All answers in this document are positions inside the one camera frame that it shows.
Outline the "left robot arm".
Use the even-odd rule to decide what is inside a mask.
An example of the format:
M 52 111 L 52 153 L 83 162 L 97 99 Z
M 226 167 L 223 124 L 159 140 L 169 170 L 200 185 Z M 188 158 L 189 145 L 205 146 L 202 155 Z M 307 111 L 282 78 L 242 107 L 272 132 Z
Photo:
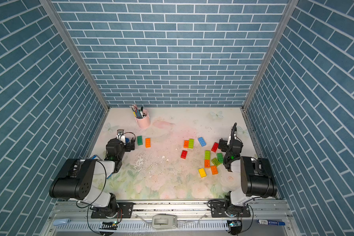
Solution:
M 113 193 L 104 192 L 92 184 L 94 176 L 104 175 L 107 180 L 117 173 L 124 154 L 135 150 L 136 137 L 127 139 L 125 135 L 122 129 L 117 131 L 117 137 L 106 145 L 103 160 L 98 157 L 68 159 L 51 184 L 49 195 L 52 198 L 80 200 L 92 210 L 92 218 L 130 218 L 133 203 L 118 203 Z

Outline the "dark green lego brick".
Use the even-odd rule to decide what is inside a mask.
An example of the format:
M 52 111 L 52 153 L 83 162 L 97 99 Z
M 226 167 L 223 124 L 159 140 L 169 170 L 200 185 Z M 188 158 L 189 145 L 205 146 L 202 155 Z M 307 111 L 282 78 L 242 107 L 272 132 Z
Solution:
M 137 144 L 138 144 L 139 146 L 143 145 L 143 138 L 142 138 L 142 136 L 138 136 L 138 137 L 137 137 Z

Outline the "red lego brick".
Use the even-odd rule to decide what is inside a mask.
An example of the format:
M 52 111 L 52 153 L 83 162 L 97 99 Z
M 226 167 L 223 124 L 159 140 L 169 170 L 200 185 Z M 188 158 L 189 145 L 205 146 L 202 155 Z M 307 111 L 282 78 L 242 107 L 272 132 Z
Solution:
M 211 148 L 211 151 L 212 151 L 212 152 L 217 152 L 218 147 L 219 147 L 219 144 L 218 144 L 217 142 L 215 142 L 215 143 L 213 144 L 212 148 Z
M 187 157 L 187 151 L 186 151 L 186 150 L 183 150 L 183 151 L 182 151 L 182 154 L 181 154 L 181 158 L 182 158 L 182 159 L 186 159 L 186 157 Z

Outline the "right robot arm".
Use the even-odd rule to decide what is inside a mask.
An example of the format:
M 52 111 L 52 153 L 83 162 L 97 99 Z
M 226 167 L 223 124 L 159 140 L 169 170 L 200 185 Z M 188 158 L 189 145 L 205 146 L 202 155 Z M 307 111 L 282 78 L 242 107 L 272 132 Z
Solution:
M 225 197 L 226 209 L 244 207 L 256 198 L 276 196 L 277 184 L 269 160 L 241 155 L 243 142 L 237 137 L 237 124 L 232 127 L 228 141 L 220 139 L 219 148 L 226 151 L 223 165 L 227 171 L 241 175 L 241 187 L 229 191 Z

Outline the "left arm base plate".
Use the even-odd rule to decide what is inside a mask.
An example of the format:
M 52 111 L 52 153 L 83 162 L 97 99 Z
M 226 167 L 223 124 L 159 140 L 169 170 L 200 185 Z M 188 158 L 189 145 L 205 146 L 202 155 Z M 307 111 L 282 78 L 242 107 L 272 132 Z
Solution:
M 132 215 L 133 202 L 116 202 L 107 207 L 93 207 L 92 219 L 110 219 L 110 218 L 130 218 Z

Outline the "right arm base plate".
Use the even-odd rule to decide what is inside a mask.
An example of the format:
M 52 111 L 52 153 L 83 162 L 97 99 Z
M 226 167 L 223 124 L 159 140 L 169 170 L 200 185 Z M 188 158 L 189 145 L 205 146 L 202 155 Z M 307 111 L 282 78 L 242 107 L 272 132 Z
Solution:
M 207 203 L 213 218 L 221 217 L 250 217 L 249 208 L 246 206 L 234 206 L 229 202 L 209 200 Z

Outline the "yellow lego brick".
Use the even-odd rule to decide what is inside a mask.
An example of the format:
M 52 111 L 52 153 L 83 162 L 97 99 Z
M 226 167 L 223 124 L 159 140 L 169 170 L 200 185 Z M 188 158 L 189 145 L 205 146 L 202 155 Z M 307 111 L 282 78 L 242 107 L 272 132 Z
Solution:
M 200 168 L 198 169 L 198 172 L 199 172 L 199 175 L 200 175 L 200 178 L 204 178 L 207 176 L 206 172 L 205 172 L 205 169 L 204 168 Z

